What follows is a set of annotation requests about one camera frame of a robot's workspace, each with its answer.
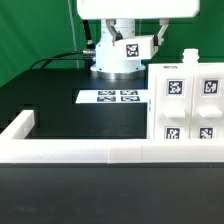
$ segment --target green wall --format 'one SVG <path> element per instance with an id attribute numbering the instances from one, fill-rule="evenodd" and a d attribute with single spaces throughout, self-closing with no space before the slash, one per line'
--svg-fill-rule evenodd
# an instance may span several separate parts
<path id="1" fill-rule="evenodd" d="M 84 32 L 73 1 L 78 49 L 85 47 Z M 142 21 L 142 34 L 159 30 L 158 21 Z M 91 22 L 95 41 L 99 22 Z M 201 62 L 224 61 L 224 1 L 201 0 L 198 16 L 172 19 L 165 43 L 149 61 L 180 62 L 184 48 L 199 48 Z M 0 1 L 0 86 L 28 69 L 35 61 L 73 51 L 67 0 Z M 53 67 L 75 67 L 74 62 L 55 62 Z"/>

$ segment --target black tabletop surface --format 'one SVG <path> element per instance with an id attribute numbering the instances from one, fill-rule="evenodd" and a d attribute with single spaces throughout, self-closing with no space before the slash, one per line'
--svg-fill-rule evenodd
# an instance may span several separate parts
<path id="1" fill-rule="evenodd" d="M 146 138 L 146 103 L 75 104 L 79 90 L 145 89 L 146 80 L 106 81 L 86 70 L 25 71 L 0 88 L 0 131 L 23 109 L 34 109 L 28 138 Z"/>
<path id="2" fill-rule="evenodd" d="M 28 138 L 145 138 L 145 104 L 74 101 L 79 89 L 146 83 L 92 79 L 84 70 L 26 71 L 0 88 L 1 131 L 34 109 Z M 0 224 L 223 224 L 223 208 L 222 164 L 0 164 Z"/>

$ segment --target black cable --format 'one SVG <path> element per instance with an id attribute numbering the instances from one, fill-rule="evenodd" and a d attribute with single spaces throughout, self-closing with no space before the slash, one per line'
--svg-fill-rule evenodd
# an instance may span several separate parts
<path id="1" fill-rule="evenodd" d="M 30 66 L 30 70 L 34 68 L 35 65 L 39 64 L 40 62 L 43 62 L 43 61 L 75 61 L 75 60 L 86 60 L 86 61 L 89 61 L 89 60 L 92 60 L 92 58 L 46 58 L 46 59 L 41 59 L 39 61 L 36 61 L 35 63 L 33 63 L 31 66 Z"/>
<path id="2" fill-rule="evenodd" d="M 86 36 L 86 47 L 87 49 L 95 49 L 95 44 L 93 43 L 90 28 L 89 28 L 89 22 L 88 20 L 83 20 L 82 21 L 83 26 L 84 26 L 84 31 L 85 31 L 85 36 Z"/>
<path id="3" fill-rule="evenodd" d="M 63 57 L 71 56 L 71 55 L 77 55 L 77 54 L 82 54 L 82 51 L 74 51 L 74 52 L 68 52 L 68 53 L 64 53 L 64 54 L 58 54 L 58 55 L 52 57 L 51 59 L 49 59 L 48 61 L 46 61 L 41 66 L 41 69 L 44 69 L 48 64 L 50 64 L 52 61 L 54 61 L 53 59 L 55 59 L 55 58 L 63 58 Z"/>

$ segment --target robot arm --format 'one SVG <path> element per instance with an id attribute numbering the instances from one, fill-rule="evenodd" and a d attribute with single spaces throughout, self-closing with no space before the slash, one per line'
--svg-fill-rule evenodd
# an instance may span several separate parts
<path id="1" fill-rule="evenodd" d="M 144 70 L 141 59 L 151 59 L 156 54 L 169 18 L 193 17 L 199 11 L 199 3 L 200 0 L 77 0 L 82 19 L 102 20 L 96 64 L 91 70 L 111 73 L 113 77 Z M 160 19 L 161 25 L 157 35 L 135 36 L 134 19 L 155 18 Z"/>

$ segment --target white plastic border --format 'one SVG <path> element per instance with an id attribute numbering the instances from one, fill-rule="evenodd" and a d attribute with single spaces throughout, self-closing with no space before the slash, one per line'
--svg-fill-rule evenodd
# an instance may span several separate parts
<path id="1" fill-rule="evenodd" d="M 224 140 L 22 140 L 33 125 L 25 111 L 0 135 L 0 163 L 224 162 Z"/>

